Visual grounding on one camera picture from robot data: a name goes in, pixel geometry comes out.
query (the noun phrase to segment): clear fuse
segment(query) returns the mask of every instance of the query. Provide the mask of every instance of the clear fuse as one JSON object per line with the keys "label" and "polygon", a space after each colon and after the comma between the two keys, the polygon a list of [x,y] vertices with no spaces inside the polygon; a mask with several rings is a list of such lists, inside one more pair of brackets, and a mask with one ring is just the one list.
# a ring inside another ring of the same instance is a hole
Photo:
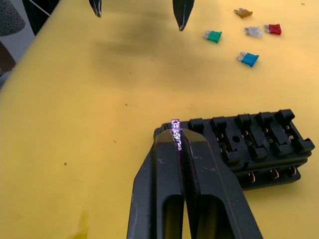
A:
{"label": "clear fuse", "polygon": [[245,27],[245,32],[247,36],[257,36],[257,37],[263,36],[259,26]]}

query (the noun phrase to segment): stain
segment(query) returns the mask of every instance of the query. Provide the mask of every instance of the stain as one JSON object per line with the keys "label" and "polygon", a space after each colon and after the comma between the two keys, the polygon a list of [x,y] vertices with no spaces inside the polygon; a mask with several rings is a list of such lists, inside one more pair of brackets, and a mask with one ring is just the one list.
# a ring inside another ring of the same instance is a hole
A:
{"label": "stain", "polygon": [[72,236],[68,236],[66,239],[87,239],[89,233],[89,213],[82,212],[79,222],[78,232]]}

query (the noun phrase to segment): copper terminal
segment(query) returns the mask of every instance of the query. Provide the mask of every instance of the copper terminal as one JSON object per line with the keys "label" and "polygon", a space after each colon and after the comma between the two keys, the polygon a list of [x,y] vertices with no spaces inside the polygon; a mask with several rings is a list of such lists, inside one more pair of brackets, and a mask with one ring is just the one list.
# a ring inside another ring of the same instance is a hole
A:
{"label": "copper terminal", "polygon": [[270,170],[271,179],[275,180],[279,178],[279,172],[276,169]]}
{"label": "copper terminal", "polygon": [[297,173],[297,169],[295,166],[289,167],[289,173],[291,176],[294,176]]}
{"label": "copper terminal", "polygon": [[255,174],[253,172],[248,173],[248,177],[251,183],[256,182],[256,177]]}

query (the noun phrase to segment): blade fuse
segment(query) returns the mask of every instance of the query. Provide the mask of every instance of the blade fuse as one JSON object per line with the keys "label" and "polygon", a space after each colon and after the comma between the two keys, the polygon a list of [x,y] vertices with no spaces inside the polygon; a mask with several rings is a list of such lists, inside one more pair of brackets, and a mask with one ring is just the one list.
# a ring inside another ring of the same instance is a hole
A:
{"label": "blade fuse", "polygon": [[209,40],[209,41],[213,41],[215,43],[218,43],[219,39],[221,37],[221,33],[222,32],[218,32],[218,31],[206,31],[204,38]]}
{"label": "blade fuse", "polygon": [[177,144],[177,148],[179,151],[181,151],[181,140],[180,140],[180,123],[178,119],[172,119],[170,121],[170,125],[171,125],[171,133],[175,139],[175,142]]}
{"label": "blade fuse", "polygon": [[276,35],[280,35],[281,34],[281,28],[280,28],[280,24],[269,24],[269,25],[264,25],[265,27],[265,32],[270,33],[270,34],[276,34]]}
{"label": "blade fuse", "polygon": [[237,60],[249,65],[250,67],[253,67],[259,57],[259,55],[253,55],[245,52],[241,52],[240,55],[241,56],[237,56]]}
{"label": "blade fuse", "polygon": [[263,36],[259,26],[245,27],[245,32],[247,36],[257,36],[257,37]]}
{"label": "blade fuse", "polygon": [[235,9],[234,12],[239,15],[241,18],[251,16],[253,14],[252,11],[248,11],[246,9],[240,8],[240,9]]}

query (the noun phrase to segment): fabric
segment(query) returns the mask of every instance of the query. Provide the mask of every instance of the fabric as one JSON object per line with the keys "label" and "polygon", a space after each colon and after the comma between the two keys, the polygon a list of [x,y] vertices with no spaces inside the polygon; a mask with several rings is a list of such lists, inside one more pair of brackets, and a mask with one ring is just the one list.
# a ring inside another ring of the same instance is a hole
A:
{"label": "fabric", "polygon": [[25,22],[10,0],[0,0],[0,36],[8,36],[21,31]]}
{"label": "fabric", "polygon": [[15,66],[15,60],[0,41],[0,75],[5,72],[11,71]]}

